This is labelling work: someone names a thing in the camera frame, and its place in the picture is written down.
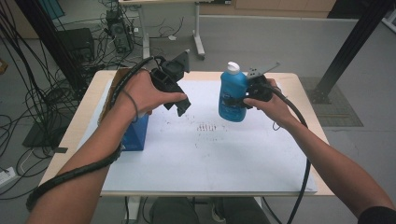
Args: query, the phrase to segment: blue box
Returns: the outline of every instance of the blue box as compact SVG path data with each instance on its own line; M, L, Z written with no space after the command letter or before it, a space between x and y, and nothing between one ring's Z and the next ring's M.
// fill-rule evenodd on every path
M124 151L142 151L145 147L149 115L131 123L121 140L121 149Z

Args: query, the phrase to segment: wrist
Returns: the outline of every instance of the wrist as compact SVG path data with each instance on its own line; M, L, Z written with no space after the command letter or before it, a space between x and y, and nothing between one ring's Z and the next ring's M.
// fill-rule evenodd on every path
M287 130L288 132L292 131L294 128L302 126L303 124L297 120L295 117L290 117L288 119L283 120L280 122L279 126Z
M132 105L128 105L128 104L115 105L109 111L109 116L112 117L112 119L116 120L117 122L120 122L121 124L129 125L137 116L137 111L135 111Z

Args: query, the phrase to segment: white bottle cap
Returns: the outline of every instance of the white bottle cap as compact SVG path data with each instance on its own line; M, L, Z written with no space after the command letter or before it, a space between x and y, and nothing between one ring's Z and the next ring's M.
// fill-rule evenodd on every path
M240 71L239 65L237 63L229 62L227 66L227 72L231 75L236 75Z

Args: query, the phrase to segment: hand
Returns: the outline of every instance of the hand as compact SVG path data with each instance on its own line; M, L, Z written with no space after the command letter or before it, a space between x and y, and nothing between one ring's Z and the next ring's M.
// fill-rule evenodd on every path
M177 102L187 98L187 95L181 92L158 91L152 84L149 72L146 70L141 70L131 77L124 89L136 102L138 109L136 115L150 113L159 105ZM115 106L123 106L124 109L134 112L134 104L124 92L120 92Z
M271 86L277 88L274 79L268 78L267 80ZM246 98L244 103L262 110L268 118L272 119L282 128L285 128L285 125L288 122L295 120L295 117L290 113L288 106L275 94L273 94L273 97L269 102Z

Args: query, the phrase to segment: black sleeve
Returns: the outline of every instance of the black sleeve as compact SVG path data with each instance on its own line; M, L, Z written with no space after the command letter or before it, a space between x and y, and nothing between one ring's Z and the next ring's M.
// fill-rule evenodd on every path
M396 211L387 207L371 207L359 217L358 224L396 224Z

